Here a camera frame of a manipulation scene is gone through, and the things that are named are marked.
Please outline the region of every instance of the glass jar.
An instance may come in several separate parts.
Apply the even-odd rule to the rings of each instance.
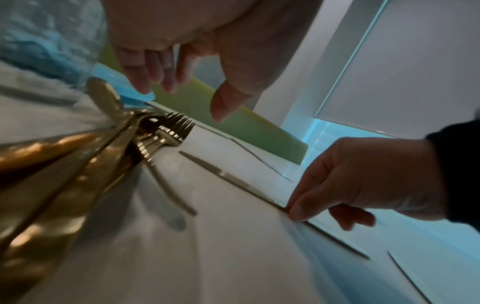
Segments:
[[[100,0],[0,0],[0,60],[85,87],[107,36]]]

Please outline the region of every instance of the person's right hand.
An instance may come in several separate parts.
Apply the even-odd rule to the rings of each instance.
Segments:
[[[287,205],[295,221],[328,209],[344,230],[375,224],[365,208],[446,217],[444,178],[428,140],[342,138],[308,167]]]
[[[102,2],[118,62],[141,93],[151,90],[151,81],[172,93],[199,58],[219,55],[226,81],[213,97],[211,114],[222,121],[280,76],[322,0]]]

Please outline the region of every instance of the white table surface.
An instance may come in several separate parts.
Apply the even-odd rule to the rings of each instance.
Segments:
[[[198,210],[192,218],[140,167],[99,202],[57,271],[22,303],[325,303],[425,301],[388,257],[411,265],[445,303],[474,303],[480,267],[461,252],[389,212],[376,228],[341,232],[362,259],[181,156],[208,161],[285,202],[292,183],[233,141],[194,128],[179,148],[154,157],[172,186]],[[302,169],[265,151],[261,157],[298,181]]]

